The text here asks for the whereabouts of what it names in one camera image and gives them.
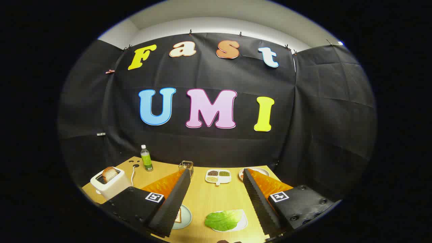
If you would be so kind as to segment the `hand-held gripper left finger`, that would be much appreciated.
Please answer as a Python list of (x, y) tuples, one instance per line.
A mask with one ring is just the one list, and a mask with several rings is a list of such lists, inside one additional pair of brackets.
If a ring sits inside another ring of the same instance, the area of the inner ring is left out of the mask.
[(179, 174), (168, 197), (128, 187), (100, 204), (100, 208), (142, 234), (169, 237), (190, 185), (190, 169), (180, 170)]

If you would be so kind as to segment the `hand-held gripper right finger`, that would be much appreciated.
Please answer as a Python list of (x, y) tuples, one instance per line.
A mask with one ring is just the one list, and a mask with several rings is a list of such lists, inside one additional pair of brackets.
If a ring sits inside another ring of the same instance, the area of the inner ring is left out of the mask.
[(290, 187), (251, 168), (244, 168), (243, 183), (264, 234), (270, 237), (302, 230), (335, 206), (309, 186)]

